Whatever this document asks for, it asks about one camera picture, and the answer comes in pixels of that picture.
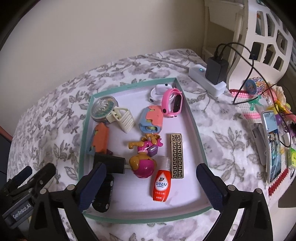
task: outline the floral blanket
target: floral blanket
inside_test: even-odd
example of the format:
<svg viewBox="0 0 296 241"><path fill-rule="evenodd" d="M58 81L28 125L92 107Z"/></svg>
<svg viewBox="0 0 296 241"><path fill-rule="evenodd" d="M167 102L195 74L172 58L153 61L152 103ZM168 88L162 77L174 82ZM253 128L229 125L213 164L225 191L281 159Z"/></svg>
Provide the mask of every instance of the floral blanket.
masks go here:
<svg viewBox="0 0 296 241"><path fill-rule="evenodd" d="M192 50L168 50L151 56L174 61L188 67L203 60ZM173 64L134 56L92 69L71 79L41 98L20 118L15 130L8 163L8 178L30 165L36 173L46 163L57 172L48 183L49 191L63 190L78 181L78 160L83 120L90 96L121 85L166 77L176 77L186 92L196 125L201 133L208 164L215 175L239 190L259 187L267 200L263 167L247 120L233 97L225 91L218 98L209 95L188 77L188 70ZM65 213L62 221L71 240L76 240ZM102 241L203 240L219 215L210 210L199 216L167 223L112 224L88 219ZM232 240L238 227L239 212L227 240Z"/></svg>

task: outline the white cord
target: white cord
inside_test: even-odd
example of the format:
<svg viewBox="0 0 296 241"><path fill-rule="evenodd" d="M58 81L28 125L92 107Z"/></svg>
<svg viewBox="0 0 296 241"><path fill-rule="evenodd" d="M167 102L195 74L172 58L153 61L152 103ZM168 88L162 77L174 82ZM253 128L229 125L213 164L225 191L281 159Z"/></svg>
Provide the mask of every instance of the white cord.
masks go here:
<svg viewBox="0 0 296 241"><path fill-rule="evenodd" d="M144 57L144 58L150 58L150 59L154 59L154 60L158 60L158 61L166 62L166 63L168 63L168 64L173 64L173 65L176 65L176 66L178 66L178 67L181 67L181 68L184 68L184 69L189 70L189 67L187 67L187 66L184 66L184 65L182 65L182 64L178 64L178 63L175 63L175 62L171 62L171 61L168 61L168 60L165 60L165 59L161 59L161 58L157 58L157 57L151 57L151 56L142 55L142 54L139 55L139 56L142 56L142 57Z"/></svg>

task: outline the white furniture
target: white furniture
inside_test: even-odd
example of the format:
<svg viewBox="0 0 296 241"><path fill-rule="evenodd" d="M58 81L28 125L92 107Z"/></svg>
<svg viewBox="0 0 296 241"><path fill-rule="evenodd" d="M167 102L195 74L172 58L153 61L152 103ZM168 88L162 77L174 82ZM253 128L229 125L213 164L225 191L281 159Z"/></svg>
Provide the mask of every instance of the white furniture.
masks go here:
<svg viewBox="0 0 296 241"><path fill-rule="evenodd" d="M207 47L208 19L222 27L234 31L233 41L239 41L249 48L255 59L255 68L263 77L277 83L285 74L292 51L293 38L279 18L266 6L257 0L238 2L205 0L206 30L203 47L205 60L213 55L214 50ZM243 57L251 63L251 56L246 49L233 45ZM247 77L250 66L234 51L230 51L228 58L229 73L227 87L239 89ZM252 77L259 74L253 71Z"/></svg>

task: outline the black charger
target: black charger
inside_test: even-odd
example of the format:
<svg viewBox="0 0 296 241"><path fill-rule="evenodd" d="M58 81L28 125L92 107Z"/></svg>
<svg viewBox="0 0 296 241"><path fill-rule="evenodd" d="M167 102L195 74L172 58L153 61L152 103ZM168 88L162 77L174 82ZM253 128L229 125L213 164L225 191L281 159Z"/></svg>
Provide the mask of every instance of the black charger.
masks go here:
<svg viewBox="0 0 296 241"><path fill-rule="evenodd" d="M213 85L217 85L222 81L226 82L228 65L228 61L225 59L220 60L216 56L208 58L205 77Z"/></svg>

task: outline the pink toy figure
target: pink toy figure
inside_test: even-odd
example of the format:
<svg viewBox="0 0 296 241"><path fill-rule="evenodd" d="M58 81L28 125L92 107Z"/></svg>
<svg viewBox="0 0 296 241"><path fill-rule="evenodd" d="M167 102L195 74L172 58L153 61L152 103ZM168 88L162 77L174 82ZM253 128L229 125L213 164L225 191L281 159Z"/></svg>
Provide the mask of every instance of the pink toy figure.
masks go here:
<svg viewBox="0 0 296 241"><path fill-rule="evenodd" d="M128 144L129 149L133 149L134 146L138 147L138 154L132 156L129 160L129 164L137 177L148 178L154 172L156 161L153 160L151 156L157 153L159 146L163 146L163 143L160 141L160 135L149 133L146 134L141 141L130 142Z"/></svg>
<svg viewBox="0 0 296 241"><path fill-rule="evenodd" d="M138 153L145 152L150 157L156 155L157 154L157 151L158 151L158 147L163 146L163 143L160 142L161 141L160 135L155 135L154 137L157 140L157 144L156 145L154 145L152 143L152 141L148 141L148 139L146 137L143 137L141 139L141 142L144 142L144 145L141 146L142 145L142 143L141 143L140 146L138 146Z"/></svg>

